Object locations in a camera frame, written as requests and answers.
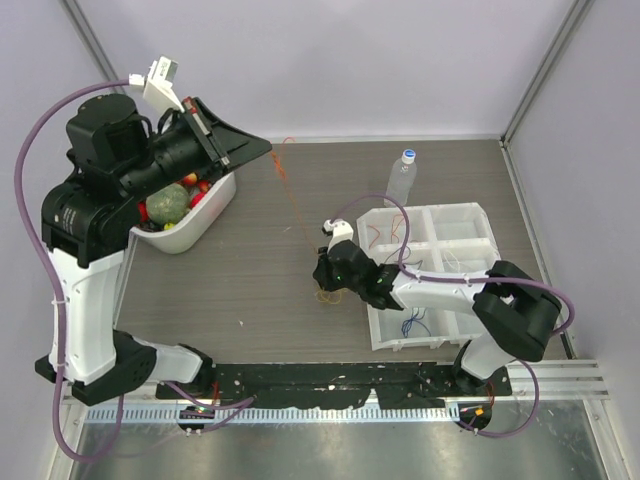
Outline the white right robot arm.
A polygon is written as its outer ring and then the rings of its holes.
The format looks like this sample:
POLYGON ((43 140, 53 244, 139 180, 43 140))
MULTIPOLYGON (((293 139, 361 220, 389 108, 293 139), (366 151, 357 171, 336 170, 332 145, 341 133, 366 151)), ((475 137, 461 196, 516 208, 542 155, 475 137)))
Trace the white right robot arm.
POLYGON ((451 371, 453 386, 465 395, 477 393, 514 360, 540 361, 558 333, 559 295, 504 260, 486 271, 438 276, 398 262, 377 263, 343 240, 318 250, 313 278, 321 289, 348 289, 377 310, 427 308, 477 318, 485 332, 464 344, 451 371))

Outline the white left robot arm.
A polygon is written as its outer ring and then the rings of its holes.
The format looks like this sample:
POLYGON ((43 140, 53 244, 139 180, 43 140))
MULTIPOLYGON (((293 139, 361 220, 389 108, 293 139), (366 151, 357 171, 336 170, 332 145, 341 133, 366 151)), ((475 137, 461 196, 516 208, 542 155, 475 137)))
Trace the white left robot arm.
POLYGON ((66 329, 36 371, 48 380, 62 376, 88 406, 149 381, 178 383, 190 398, 205 397, 215 379, 208 355, 115 328, 118 274, 143 200, 191 173, 217 181, 267 154, 271 143, 229 125, 198 98, 186 98, 152 124, 131 97, 97 96, 79 107, 66 132, 74 169, 41 209, 66 329))

